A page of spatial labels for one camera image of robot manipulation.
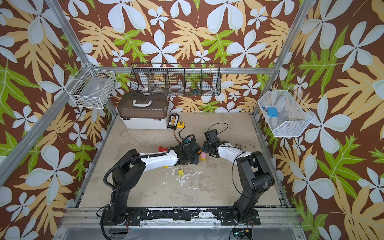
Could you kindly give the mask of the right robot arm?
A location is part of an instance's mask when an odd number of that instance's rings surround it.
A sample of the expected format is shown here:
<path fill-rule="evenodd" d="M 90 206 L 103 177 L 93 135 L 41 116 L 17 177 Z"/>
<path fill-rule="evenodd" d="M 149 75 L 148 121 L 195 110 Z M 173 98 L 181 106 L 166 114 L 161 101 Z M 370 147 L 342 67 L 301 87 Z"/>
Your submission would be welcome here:
<path fill-rule="evenodd" d="M 238 224 L 252 221 L 256 218 L 254 208 L 259 198 L 275 184 L 265 157 L 260 151 L 243 151 L 227 141 L 221 141 L 216 129 L 205 132 L 205 137 L 203 152 L 237 166 L 243 191 L 232 207 L 232 218 Z"/>

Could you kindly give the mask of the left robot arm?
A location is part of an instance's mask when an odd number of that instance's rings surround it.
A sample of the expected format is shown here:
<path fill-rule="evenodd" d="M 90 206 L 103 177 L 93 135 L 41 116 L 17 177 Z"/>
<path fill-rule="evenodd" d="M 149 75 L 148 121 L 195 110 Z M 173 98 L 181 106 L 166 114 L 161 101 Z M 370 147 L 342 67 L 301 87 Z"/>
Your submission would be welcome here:
<path fill-rule="evenodd" d="M 101 225 L 122 224 L 126 219 L 130 191 L 142 174 L 150 170 L 178 165 L 197 165 L 202 152 L 196 141 L 179 144 L 163 152 L 144 154 L 132 149 L 128 151 L 105 174 L 104 184 L 111 188 L 111 200 L 101 216 Z"/>

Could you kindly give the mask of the red wooden arch block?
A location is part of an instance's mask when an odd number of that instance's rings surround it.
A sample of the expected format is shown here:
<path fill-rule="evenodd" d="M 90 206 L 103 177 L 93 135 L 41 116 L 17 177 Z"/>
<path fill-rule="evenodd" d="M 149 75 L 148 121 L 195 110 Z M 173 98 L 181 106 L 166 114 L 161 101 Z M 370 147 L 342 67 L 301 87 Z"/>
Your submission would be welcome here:
<path fill-rule="evenodd" d="M 168 147 L 164 148 L 164 147 L 159 146 L 159 148 L 158 148 L 158 152 L 167 152 L 168 150 L 169 150 Z"/>

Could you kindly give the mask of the yellow tape measure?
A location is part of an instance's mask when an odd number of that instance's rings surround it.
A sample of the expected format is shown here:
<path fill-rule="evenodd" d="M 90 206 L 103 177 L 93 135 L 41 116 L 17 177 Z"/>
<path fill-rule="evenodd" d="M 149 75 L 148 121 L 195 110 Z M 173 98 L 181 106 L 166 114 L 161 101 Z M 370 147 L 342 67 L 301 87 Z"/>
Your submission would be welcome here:
<path fill-rule="evenodd" d="M 185 123 L 184 122 L 178 122 L 177 123 L 177 129 L 184 129 L 185 128 Z"/>

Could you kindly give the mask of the black charging board yellow connectors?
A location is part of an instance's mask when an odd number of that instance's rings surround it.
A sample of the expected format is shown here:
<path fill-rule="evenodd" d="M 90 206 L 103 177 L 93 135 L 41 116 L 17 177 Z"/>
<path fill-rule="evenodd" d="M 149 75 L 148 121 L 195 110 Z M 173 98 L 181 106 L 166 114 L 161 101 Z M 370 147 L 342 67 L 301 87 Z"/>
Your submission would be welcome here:
<path fill-rule="evenodd" d="M 177 129 L 178 121 L 179 121 L 179 115 L 178 114 L 171 114 L 169 118 L 169 122 L 167 125 L 167 128 L 170 130 Z"/>

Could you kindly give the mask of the brown lid white toolbox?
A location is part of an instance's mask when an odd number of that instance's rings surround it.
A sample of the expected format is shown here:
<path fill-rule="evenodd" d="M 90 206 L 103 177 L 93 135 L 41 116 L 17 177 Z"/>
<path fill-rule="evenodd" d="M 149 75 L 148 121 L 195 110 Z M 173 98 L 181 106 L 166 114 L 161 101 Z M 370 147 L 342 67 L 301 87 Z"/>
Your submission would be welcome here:
<path fill-rule="evenodd" d="M 120 119 L 128 129 L 167 129 L 169 102 L 165 94 L 125 93 L 118 104 Z"/>

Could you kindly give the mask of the blue object in basket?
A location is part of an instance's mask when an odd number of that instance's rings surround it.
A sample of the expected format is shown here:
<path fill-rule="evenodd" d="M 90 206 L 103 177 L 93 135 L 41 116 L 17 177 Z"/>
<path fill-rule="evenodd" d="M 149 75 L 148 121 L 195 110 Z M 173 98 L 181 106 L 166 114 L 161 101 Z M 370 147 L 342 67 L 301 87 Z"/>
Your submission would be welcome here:
<path fill-rule="evenodd" d="M 279 116 L 278 110 L 274 107 L 268 107 L 267 108 L 267 115 L 269 117 L 277 118 Z"/>

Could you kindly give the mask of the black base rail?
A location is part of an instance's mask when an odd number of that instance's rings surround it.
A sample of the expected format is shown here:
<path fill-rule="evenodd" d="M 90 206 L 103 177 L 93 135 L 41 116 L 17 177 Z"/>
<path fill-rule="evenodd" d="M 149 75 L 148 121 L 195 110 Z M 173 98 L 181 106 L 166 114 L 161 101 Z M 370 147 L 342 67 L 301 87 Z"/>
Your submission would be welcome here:
<path fill-rule="evenodd" d="M 261 224 L 258 211 L 252 209 L 244 216 L 233 207 L 196 207 L 196 208 L 127 208 L 124 219 L 130 226 L 142 226 L 145 221 L 198 224 L 206 222 L 219 226 Z"/>

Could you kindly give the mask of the aluminium corner frame post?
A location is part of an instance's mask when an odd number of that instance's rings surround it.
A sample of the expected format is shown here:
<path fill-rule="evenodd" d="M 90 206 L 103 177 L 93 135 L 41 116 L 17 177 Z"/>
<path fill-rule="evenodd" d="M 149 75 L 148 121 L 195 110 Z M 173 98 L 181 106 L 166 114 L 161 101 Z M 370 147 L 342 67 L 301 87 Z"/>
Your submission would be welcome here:
<path fill-rule="evenodd" d="M 303 1 L 303 4 L 300 6 L 299 11 L 297 13 L 297 16 L 295 17 L 295 20 L 289 30 L 288 36 L 286 40 L 284 41 L 284 44 L 282 46 L 282 49 L 280 51 L 279 56 L 277 57 L 277 61 L 274 63 L 273 72 L 270 74 L 269 79 L 267 80 L 263 90 L 261 91 L 260 98 L 271 89 L 273 86 L 273 83 L 276 79 L 279 77 L 279 72 L 281 67 L 284 65 L 283 60 L 286 58 L 288 53 L 290 52 L 290 49 L 297 38 L 297 36 L 300 33 L 300 28 L 303 25 L 304 21 L 306 20 L 306 17 L 310 11 L 310 8 L 315 5 L 316 1 L 314 0 L 307 0 Z"/>

